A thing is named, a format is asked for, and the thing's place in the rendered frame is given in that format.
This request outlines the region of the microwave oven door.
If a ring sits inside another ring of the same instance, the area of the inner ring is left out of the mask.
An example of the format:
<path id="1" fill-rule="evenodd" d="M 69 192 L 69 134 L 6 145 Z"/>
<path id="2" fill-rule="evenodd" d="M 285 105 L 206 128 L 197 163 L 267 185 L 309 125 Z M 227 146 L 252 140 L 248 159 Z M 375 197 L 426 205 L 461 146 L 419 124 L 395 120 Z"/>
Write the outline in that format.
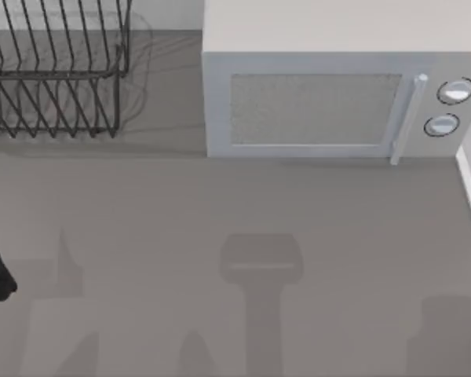
<path id="1" fill-rule="evenodd" d="M 388 157 L 428 72 L 400 53 L 204 53 L 207 154 Z"/>

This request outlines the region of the large microwave knob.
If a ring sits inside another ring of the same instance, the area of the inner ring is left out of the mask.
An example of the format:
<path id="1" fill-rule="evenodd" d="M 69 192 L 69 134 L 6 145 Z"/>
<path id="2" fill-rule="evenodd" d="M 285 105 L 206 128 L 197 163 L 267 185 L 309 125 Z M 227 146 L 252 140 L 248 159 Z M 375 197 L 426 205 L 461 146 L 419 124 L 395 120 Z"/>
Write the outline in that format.
<path id="1" fill-rule="evenodd" d="M 444 82 L 436 92 L 436 97 L 442 104 L 456 105 L 471 97 L 471 79 L 460 78 Z"/>

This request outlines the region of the small microwave knob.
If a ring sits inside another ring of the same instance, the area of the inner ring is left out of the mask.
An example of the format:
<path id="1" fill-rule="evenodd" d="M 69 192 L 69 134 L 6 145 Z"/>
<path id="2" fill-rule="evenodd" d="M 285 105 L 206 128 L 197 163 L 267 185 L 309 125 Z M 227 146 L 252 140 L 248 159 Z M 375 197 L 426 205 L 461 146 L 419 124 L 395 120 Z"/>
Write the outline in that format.
<path id="1" fill-rule="evenodd" d="M 428 119 L 423 130 L 429 137 L 446 137 L 453 134 L 459 128 L 460 123 L 459 117 L 447 113 Z"/>

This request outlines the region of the pale microwave oven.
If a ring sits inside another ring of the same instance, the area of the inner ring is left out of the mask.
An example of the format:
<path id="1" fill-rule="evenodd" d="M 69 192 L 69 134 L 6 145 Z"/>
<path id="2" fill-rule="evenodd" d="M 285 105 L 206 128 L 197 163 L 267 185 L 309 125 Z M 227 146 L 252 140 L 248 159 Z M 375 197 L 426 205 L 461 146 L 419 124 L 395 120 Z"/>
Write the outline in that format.
<path id="1" fill-rule="evenodd" d="M 471 97 L 439 102 L 447 81 L 471 79 L 471 0 L 206 0 L 204 53 L 400 53 L 429 61 L 429 81 L 401 159 L 455 156 L 471 127 Z M 460 126 L 429 137 L 425 122 Z"/>

